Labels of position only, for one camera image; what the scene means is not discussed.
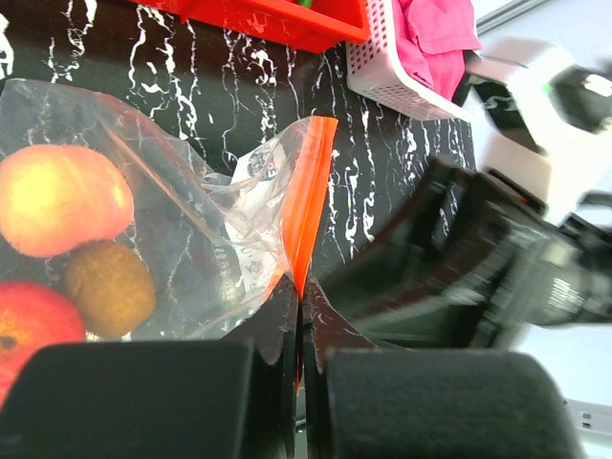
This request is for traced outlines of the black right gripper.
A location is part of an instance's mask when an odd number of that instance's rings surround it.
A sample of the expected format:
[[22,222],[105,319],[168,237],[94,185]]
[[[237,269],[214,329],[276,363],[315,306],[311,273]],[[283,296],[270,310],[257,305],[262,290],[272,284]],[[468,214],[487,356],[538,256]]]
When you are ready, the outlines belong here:
[[[462,199],[441,249],[439,206]],[[575,213],[545,222],[496,178],[433,161],[375,240],[320,281],[331,306],[377,344],[507,347],[528,325],[611,321],[611,230]]]

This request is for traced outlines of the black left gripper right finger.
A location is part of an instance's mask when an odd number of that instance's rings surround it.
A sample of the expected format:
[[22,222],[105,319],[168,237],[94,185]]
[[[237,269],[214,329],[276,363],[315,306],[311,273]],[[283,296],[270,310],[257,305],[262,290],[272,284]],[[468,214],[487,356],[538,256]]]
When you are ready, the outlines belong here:
[[310,279],[301,304],[312,458],[580,458],[557,386],[532,357],[381,348]]

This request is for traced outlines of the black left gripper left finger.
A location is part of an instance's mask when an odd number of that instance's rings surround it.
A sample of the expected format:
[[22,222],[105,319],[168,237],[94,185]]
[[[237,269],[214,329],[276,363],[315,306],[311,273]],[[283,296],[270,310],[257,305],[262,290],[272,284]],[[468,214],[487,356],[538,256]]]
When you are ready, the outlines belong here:
[[49,346],[1,410],[5,458],[291,458],[298,294],[214,340]]

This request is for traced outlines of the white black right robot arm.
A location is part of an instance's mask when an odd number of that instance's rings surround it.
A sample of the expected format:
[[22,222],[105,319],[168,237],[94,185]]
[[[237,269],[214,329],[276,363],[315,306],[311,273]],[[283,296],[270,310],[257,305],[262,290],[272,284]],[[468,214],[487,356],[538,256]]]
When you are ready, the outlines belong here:
[[490,348],[528,324],[611,320],[611,77],[549,43],[508,38],[467,69],[505,144],[480,171],[430,163],[376,239],[315,288],[311,342]]

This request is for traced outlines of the clear zip top bag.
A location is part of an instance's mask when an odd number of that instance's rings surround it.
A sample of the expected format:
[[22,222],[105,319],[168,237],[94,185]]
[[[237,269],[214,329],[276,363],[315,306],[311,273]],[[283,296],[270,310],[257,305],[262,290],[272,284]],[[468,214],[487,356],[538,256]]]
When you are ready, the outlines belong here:
[[184,140],[100,92],[11,79],[1,92],[1,162],[36,144],[78,145],[106,156],[131,188],[132,224],[111,239],[38,258],[1,235],[1,283],[30,281],[68,297],[73,253],[112,240],[153,280],[156,307],[132,332],[88,341],[218,339],[253,316],[282,276],[302,290],[324,207],[338,121],[312,115],[215,171]]

